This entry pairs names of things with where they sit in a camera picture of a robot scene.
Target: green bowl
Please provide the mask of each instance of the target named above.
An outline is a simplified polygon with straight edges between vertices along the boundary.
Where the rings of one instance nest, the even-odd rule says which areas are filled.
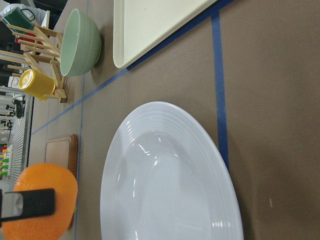
[[[60,70],[63,76],[81,76],[89,72],[101,52],[99,29],[86,14],[74,9],[63,34]]]

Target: orange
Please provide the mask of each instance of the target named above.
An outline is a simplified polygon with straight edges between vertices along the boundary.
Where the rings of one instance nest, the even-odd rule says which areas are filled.
[[[39,163],[27,167],[18,178],[14,191],[54,189],[55,213],[2,223],[7,240],[57,240],[68,229],[73,216],[78,185],[74,175],[66,168]]]

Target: mug handle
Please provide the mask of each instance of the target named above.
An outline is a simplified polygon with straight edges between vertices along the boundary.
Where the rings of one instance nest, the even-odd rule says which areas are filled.
[[[29,19],[29,18],[27,17],[27,15],[24,14],[23,10],[29,11],[29,12],[32,14],[33,18],[32,18],[32,19]],[[23,15],[25,15],[25,17],[26,17],[30,22],[32,22],[33,20],[36,19],[35,14],[34,14],[30,9],[28,9],[28,8],[23,8],[23,9],[21,9],[21,12],[23,13]]]

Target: yellow mug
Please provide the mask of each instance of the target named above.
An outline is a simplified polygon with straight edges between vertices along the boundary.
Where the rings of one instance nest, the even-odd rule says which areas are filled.
[[[20,77],[19,88],[40,101],[45,101],[48,98],[44,95],[52,95],[56,83],[52,77],[48,77],[37,70],[28,69]]]

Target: white cloth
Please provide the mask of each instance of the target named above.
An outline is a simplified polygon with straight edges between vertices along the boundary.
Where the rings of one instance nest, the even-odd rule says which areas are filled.
[[[34,16],[35,16],[35,20],[37,20],[40,24],[43,22],[43,20],[45,19],[45,15],[46,15],[46,11],[42,10],[40,8],[34,8],[31,6],[26,6],[24,4],[18,4],[18,3],[14,3],[14,4],[9,4],[8,6],[6,6],[2,11],[0,11],[0,16],[3,17],[6,13],[8,13],[10,10],[14,9],[14,8],[20,8],[20,9],[29,9],[31,12],[33,12]],[[30,18],[32,16],[31,12],[29,11],[23,11],[23,13]]]

